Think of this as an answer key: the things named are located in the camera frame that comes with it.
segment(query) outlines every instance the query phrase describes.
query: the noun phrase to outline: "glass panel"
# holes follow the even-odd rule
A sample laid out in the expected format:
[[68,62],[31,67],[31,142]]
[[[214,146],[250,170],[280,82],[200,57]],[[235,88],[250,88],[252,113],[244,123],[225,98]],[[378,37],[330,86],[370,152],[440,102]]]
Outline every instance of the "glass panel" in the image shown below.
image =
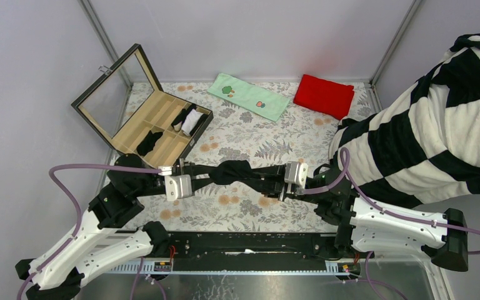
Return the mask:
[[130,56],[81,105],[91,121],[114,137],[154,92],[136,55]]

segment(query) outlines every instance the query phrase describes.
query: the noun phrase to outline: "patterned mat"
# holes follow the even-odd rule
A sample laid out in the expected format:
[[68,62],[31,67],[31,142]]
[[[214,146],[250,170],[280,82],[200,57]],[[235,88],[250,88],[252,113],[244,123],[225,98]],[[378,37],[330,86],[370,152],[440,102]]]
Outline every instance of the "patterned mat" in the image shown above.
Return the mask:
[[[338,120],[290,102],[277,122],[271,122],[230,102],[207,93],[211,83],[166,83],[165,92],[174,94],[214,112],[214,119],[187,157],[196,164],[216,166],[227,159],[246,159],[258,168],[288,161],[310,166],[309,176],[328,161],[328,146]],[[293,98],[298,83],[259,83],[258,86]],[[373,113],[363,83],[354,83],[354,99],[349,115],[357,120]],[[138,108],[148,87],[134,87],[126,116]],[[230,186],[211,184],[194,197],[167,202],[165,196],[141,197],[143,212],[125,228],[135,229],[148,221],[161,221],[167,230],[178,231],[276,231],[335,232],[316,216],[313,204],[262,197],[235,182]]]

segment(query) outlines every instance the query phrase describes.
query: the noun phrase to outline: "green towel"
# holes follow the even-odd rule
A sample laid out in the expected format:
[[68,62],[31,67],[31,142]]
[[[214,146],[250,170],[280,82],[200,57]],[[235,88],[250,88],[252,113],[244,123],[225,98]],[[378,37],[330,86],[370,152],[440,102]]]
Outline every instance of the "green towel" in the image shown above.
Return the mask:
[[220,73],[208,93],[277,121],[288,106],[289,99],[238,78]]

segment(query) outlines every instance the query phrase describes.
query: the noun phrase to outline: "black sock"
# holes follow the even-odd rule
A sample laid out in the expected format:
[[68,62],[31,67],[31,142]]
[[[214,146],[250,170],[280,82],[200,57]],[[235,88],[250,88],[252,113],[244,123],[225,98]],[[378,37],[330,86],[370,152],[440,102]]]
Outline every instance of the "black sock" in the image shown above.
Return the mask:
[[156,142],[163,136],[161,131],[153,133],[150,131],[142,142],[137,146],[137,153],[140,156],[145,156],[148,152],[152,151],[156,145]]
[[194,128],[192,128],[190,134],[191,136],[194,136],[194,133],[196,133],[196,130],[198,130],[198,128],[201,126],[201,124],[203,124],[203,122],[205,122],[205,120],[207,119],[209,115],[208,114],[202,114],[201,117],[199,117],[199,120],[197,120],[197,123],[196,125],[194,126]]
[[179,131],[181,129],[181,123],[185,121],[189,113],[193,109],[196,109],[196,107],[197,106],[195,104],[191,104],[188,108],[182,109],[181,112],[176,116],[172,124],[170,124],[170,126],[172,126],[174,130]]

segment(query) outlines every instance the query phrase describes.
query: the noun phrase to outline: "twisted black sock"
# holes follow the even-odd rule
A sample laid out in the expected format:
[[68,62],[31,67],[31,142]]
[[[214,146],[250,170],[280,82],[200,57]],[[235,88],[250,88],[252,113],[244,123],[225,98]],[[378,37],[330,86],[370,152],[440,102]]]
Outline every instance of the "twisted black sock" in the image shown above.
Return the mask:
[[185,121],[189,113],[193,110],[196,109],[195,104],[191,104],[188,108],[184,108],[181,110],[181,112],[176,116],[172,124],[170,124],[175,131],[181,130],[181,124]]
[[150,131],[142,142],[137,146],[137,153],[140,156],[145,156],[148,152],[152,151],[156,145],[156,142],[163,136],[161,131],[153,133]]

